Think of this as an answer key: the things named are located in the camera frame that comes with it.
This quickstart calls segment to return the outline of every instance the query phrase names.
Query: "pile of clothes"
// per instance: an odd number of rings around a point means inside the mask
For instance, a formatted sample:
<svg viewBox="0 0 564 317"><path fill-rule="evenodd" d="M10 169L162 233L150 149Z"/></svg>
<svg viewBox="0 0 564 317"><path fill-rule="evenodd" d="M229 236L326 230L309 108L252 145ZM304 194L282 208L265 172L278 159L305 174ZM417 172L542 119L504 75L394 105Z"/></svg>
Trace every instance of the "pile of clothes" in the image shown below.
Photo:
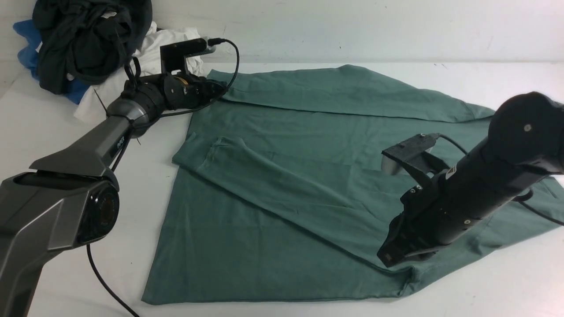
<svg viewBox="0 0 564 317"><path fill-rule="evenodd" d="M160 46L200 37L195 28L158 29L152 13L151 0L37 0L32 20L14 24L28 42L18 59L41 88L78 104L78 119L101 122L94 90L104 104L116 99L132 56L142 76L158 74ZM202 75L201 59L189 58L188 69Z"/></svg>

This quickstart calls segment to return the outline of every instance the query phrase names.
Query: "gray robotic arm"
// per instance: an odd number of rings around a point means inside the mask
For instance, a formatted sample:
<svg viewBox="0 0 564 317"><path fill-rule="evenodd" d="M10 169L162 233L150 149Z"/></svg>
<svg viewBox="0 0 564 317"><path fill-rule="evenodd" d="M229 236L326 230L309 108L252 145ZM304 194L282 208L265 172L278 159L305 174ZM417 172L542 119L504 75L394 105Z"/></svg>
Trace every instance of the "gray robotic arm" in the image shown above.
<svg viewBox="0 0 564 317"><path fill-rule="evenodd" d="M230 41L200 38L162 46L163 74L158 75L140 77L134 59L136 74L126 66L130 80L106 109L104 122L68 148L32 163L36 172L2 182L0 317L27 316L45 263L102 239L113 228L120 201L110 164L117 163L131 138L143 135L164 110L193 112L227 92L237 70L225 86L188 73L185 58L213 52L222 42Z"/></svg>

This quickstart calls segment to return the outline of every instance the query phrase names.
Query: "robotic arm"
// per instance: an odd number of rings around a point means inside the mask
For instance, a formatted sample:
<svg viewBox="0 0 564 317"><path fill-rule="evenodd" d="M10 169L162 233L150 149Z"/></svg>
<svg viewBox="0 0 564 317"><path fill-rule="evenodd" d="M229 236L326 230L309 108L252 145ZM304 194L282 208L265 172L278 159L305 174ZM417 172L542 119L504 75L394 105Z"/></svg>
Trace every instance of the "robotic arm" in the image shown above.
<svg viewBox="0 0 564 317"><path fill-rule="evenodd" d="M379 259L387 267L429 259L499 207L530 198L517 196L564 172L563 122L562 104L529 93L507 100L488 136L451 168L428 152L444 135L416 135L384 150L382 170L403 168L419 185L401 197L404 210L390 223Z"/></svg>
<svg viewBox="0 0 564 317"><path fill-rule="evenodd" d="M161 47L162 74L130 80L107 119L68 148L35 161L0 186L0 316L26 316L43 265L65 250L98 241L116 223L119 185L110 164L164 110L196 110L220 98L224 83L190 74L186 58L213 52L221 39Z"/></svg>

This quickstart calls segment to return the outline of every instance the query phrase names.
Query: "black robotic arm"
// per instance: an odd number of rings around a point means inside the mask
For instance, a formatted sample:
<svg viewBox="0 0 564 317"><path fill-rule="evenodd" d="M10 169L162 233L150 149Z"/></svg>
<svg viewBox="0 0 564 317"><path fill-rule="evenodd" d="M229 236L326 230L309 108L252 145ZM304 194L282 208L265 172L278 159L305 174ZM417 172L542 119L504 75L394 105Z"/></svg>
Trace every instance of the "black robotic arm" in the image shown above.
<svg viewBox="0 0 564 317"><path fill-rule="evenodd" d="M390 223L380 260L387 267L424 261L499 207L512 200L524 204L532 192L518 195L563 173L563 133L562 104L529 93L507 100L488 136L451 168L428 152L444 135L416 135L384 150L382 170L403 168L419 185L401 197L404 210Z"/></svg>

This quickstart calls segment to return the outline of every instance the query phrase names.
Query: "blue cloth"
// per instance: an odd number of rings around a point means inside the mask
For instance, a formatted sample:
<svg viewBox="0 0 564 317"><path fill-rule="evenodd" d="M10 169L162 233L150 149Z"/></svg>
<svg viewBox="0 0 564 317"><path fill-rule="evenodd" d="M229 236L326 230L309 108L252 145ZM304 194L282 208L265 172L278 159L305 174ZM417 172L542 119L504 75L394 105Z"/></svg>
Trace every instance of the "blue cloth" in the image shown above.
<svg viewBox="0 0 564 317"><path fill-rule="evenodd" d="M23 48L19 53L17 53L17 59L24 67L31 71L33 78L39 80L39 76L37 75L36 71L38 56L36 48L41 43L41 35L39 34L39 31L35 28L35 25L33 25L32 20L14 23L14 31L16 31L17 34L25 37L25 39L28 41L27 47ZM90 86L75 79L70 82L69 92L65 94L65 96L70 101L79 104L88 87Z"/></svg>

